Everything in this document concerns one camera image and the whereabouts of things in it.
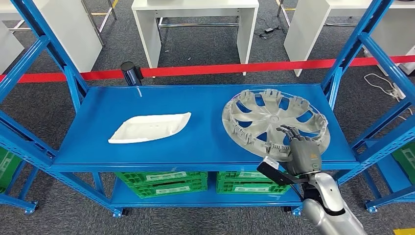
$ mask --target white cable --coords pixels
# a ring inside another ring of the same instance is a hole
[[[392,88],[392,90],[388,90],[390,93],[387,93],[387,92],[386,92],[386,91],[385,91],[382,87],[380,87],[380,86],[376,86],[376,85],[371,84],[371,83],[368,81],[368,79],[367,79],[367,77],[368,77],[368,76],[370,76],[370,75],[374,75],[374,76],[376,76],[376,77],[378,77],[378,78],[380,78],[380,79],[382,79],[382,80],[384,80],[384,81],[388,82],[388,83],[389,83],[389,86],[391,86],[391,88]],[[376,74],[374,74],[374,73],[369,73],[368,75],[364,76],[363,78],[365,79],[365,81],[366,81],[369,85],[371,85],[371,86],[373,86],[373,87],[377,87],[377,88],[381,89],[381,90],[383,91],[383,93],[385,93],[385,94],[387,94],[387,95],[390,95],[390,96],[392,96],[392,97],[396,97],[396,96],[392,93],[392,91],[395,91],[395,88],[393,87],[392,83],[391,83],[390,81],[388,81],[387,79],[384,79],[384,78],[382,78],[382,77],[380,77],[380,76],[378,76],[378,75],[376,75]]]
[[[370,75],[374,75],[374,76],[376,76],[376,77],[378,77],[378,78],[380,78],[380,79],[382,79],[382,80],[386,81],[387,83],[389,83],[389,86],[392,88],[392,90],[384,90],[384,89],[383,89],[382,87],[380,87],[380,86],[376,86],[376,85],[371,84],[371,83],[368,81],[368,79],[367,79],[367,77],[368,77],[368,76],[370,76]],[[366,81],[369,85],[371,85],[371,86],[373,86],[373,87],[377,87],[377,88],[381,89],[383,93],[385,93],[385,94],[387,94],[387,95],[389,95],[389,96],[392,96],[393,98],[395,98],[395,99],[396,99],[396,101],[400,102],[400,100],[399,100],[399,96],[398,96],[398,91],[396,90],[396,88],[395,88],[395,87],[393,87],[392,83],[391,83],[390,81],[388,81],[387,79],[382,78],[382,77],[380,77],[380,76],[378,76],[377,74],[374,74],[374,73],[369,73],[369,74],[367,74],[366,76],[364,76],[363,78],[365,79],[365,81]],[[414,113],[412,112],[412,110],[411,110],[410,108],[407,108],[407,109],[409,110],[409,112],[411,113],[411,115],[414,115]],[[406,118],[404,118],[404,117],[402,117],[402,116],[398,116],[398,117],[399,117],[399,118],[401,118],[401,119],[403,119],[403,120],[406,120]]]

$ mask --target green plastic crate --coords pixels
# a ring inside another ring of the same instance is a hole
[[[415,142],[408,143],[392,153],[408,175],[409,181],[415,185]]]
[[[219,171],[217,180],[242,180],[272,181],[258,171]]]
[[[216,181],[217,193],[284,194],[289,187],[289,185],[281,186],[274,182],[264,181]]]
[[[141,186],[168,183],[187,177],[202,177],[204,172],[200,171],[177,171],[177,172],[116,172],[118,178],[122,179],[128,186]]]
[[[9,187],[13,174],[21,161],[18,156],[4,148],[0,148],[0,193],[6,191],[6,188]]]
[[[201,172],[201,176],[199,177],[181,178],[166,183],[155,183],[134,187],[129,186],[129,188],[140,198],[206,191],[208,189],[208,173]]]

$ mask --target white table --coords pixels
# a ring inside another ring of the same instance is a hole
[[[131,8],[148,65],[156,68],[161,49],[159,17],[239,16],[236,44],[241,64],[247,64],[258,7],[258,0],[134,0]]]
[[[81,1],[34,0],[34,3],[78,70],[91,71],[102,45]],[[22,17],[10,0],[0,0],[0,73],[23,50],[23,46],[1,22],[7,20],[22,20]]]
[[[362,16],[370,3],[371,0],[299,0],[284,41],[290,60],[308,59],[328,16]],[[415,1],[395,1],[372,37],[389,56],[406,55],[415,45],[414,29]],[[294,70],[296,76],[301,71]]]

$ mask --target black cylinder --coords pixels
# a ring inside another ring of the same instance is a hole
[[[136,65],[127,61],[121,64],[121,71],[124,75],[125,81],[127,81],[128,86],[139,86],[141,85],[141,80],[143,76],[139,68],[137,69]]]

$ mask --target blue metal shelf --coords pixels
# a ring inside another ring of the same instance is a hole
[[[366,141],[368,147],[375,143],[376,141],[372,140]],[[389,189],[389,194],[382,197],[369,173],[365,172],[365,179],[375,196],[374,200],[366,202],[369,212],[377,212],[377,207],[390,203],[415,202],[415,186],[391,154],[378,161],[376,167]]]
[[[208,85],[90,88],[52,165],[60,171],[254,170],[262,158],[235,144],[223,128],[227,100],[246,89],[277,89],[309,100],[329,123],[325,169],[358,165],[319,85]],[[110,144],[127,119],[191,112],[178,134],[149,142]]]
[[[389,187],[392,191],[404,187],[402,181],[393,178],[396,176],[394,172],[388,171],[387,161],[388,155],[414,138],[415,116],[408,117],[365,151],[357,151],[415,103],[413,83],[369,36],[393,0],[372,1],[321,84],[141,86],[142,97],[139,97],[137,87],[89,88],[33,0],[11,1],[32,28],[37,40],[0,82],[0,102],[45,49],[67,77],[76,116],[60,150],[56,151],[0,111],[0,143],[25,161],[111,210],[116,217],[122,215],[124,206],[298,206],[298,198],[292,191],[276,199],[264,195],[216,195],[211,186],[208,192],[141,200],[117,180],[112,200],[103,192],[99,175],[102,171],[255,169],[261,158],[236,145],[226,134],[221,121],[225,103],[246,89],[271,88],[304,97],[327,117],[331,143],[322,156],[323,169],[340,169],[336,174],[340,185],[386,158],[379,165]],[[407,97],[348,146],[332,110],[341,77],[363,45]],[[124,121],[133,116],[185,112],[192,112],[188,125],[172,137],[135,144],[109,144],[107,141]],[[73,172],[92,172],[95,187],[76,177]],[[383,198],[376,191],[374,194],[378,199],[367,205],[410,201],[415,186],[392,192]]]
[[[386,156],[384,159],[378,161],[376,165],[379,169],[379,173],[387,183],[390,192],[398,192],[412,186],[407,175],[392,155]]]
[[[209,174],[208,190],[153,198],[139,198],[119,178],[116,179],[111,204],[115,207],[266,207],[301,206],[292,189],[283,195],[218,194],[215,174]]]
[[[24,209],[25,214],[32,214],[37,205],[37,201],[25,201],[26,195],[30,189],[30,186],[32,185],[33,181],[36,178],[36,174],[38,173],[38,168],[33,167],[32,171],[30,172],[26,182],[24,183],[22,189],[20,190],[20,193],[17,197],[10,196],[9,193],[14,185],[14,183],[17,181],[17,178],[20,175],[20,172],[22,171],[24,165],[26,162],[22,161],[19,163],[19,166],[17,167],[16,171],[13,173],[12,180],[9,184],[9,186],[6,188],[6,190],[3,193],[0,193],[0,204],[10,205],[14,207],[19,207]]]

